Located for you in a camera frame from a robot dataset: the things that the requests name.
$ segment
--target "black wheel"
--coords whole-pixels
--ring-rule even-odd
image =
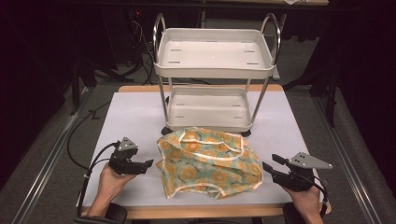
[[[166,128],[166,127],[164,127],[162,130],[161,130],[161,134],[162,135],[167,135],[167,134],[169,134],[169,133],[171,133],[172,132],[172,130],[170,130],[169,128]]]
[[[242,132],[241,135],[244,137],[249,137],[251,135],[251,132],[250,132],[250,130],[247,130],[245,132]]]

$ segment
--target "white utility cart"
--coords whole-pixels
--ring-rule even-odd
[[[276,41],[269,50],[264,28],[272,21]],[[163,33],[158,46],[159,23]],[[250,135],[268,82],[276,69],[280,48],[280,30],[274,14],[268,14],[258,30],[239,29],[166,29],[159,14],[153,30],[154,65],[158,75],[165,127],[162,134],[196,126],[230,133]],[[168,78],[169,96],[165,98],[163,78]],[[245,88],[172,86],[172,78],[239,78]],[[262,79],[262,91],[251,114],[248,86],[251,79]]]

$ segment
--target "yellow floral fabric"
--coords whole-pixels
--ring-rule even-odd
[[[192,127],[169,133],[157,144],[166,198],[193,191],[223,199],[262,183],[259,158],[241,135]]]

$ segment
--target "cart handle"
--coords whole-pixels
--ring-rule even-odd
[[[274,27],[276,29],[276,43],[275,43],[275,46],[271,50],[271,54],[273,54],[275,52],[274,56],[271,55],[271,56],[273,56],[271,65],[276,65],[277,57],[279,56],[279,50],[280,50],[280,29],[279,29],[279,25],[277,24],[276,16],[273,13],[268,13],[265,16],[264,22],[262,23],[262,29],[260,30],[260,33],[262,35],[264,35],[265,25],[267,24],[269,19],[271,19],[272,24],[274,25]]]
[[[153,32],[152,32],[152,35],[153,35],[153,37],[152,37],[152,44],[153,44],[153,47],[154,47],[154,62],[155,63],[158,63],[158,43],[157,43],[157,32],[158,32],[158,25],[160,24],[160,20],[161,20],[161,22],[162,22],[162,24],[163,24],[163,30],[165,31],[166,30],[166,26],[165,26],[165,18],[163,17],[163,14],[162,13],[159,13],[158,15],[157,15],[157,19],[155,19],[155,23],[154,23],[154,29],[153,29]]]

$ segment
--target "white plastic tray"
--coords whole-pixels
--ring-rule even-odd
[[[179,29],[163,32],[155,63],[162,77],[270,77],[275,69],[257,30]]]
[[[252,125],[242,88],[174,87],[167,109],[167,126],[172,130],[199,126],[246,132]]]

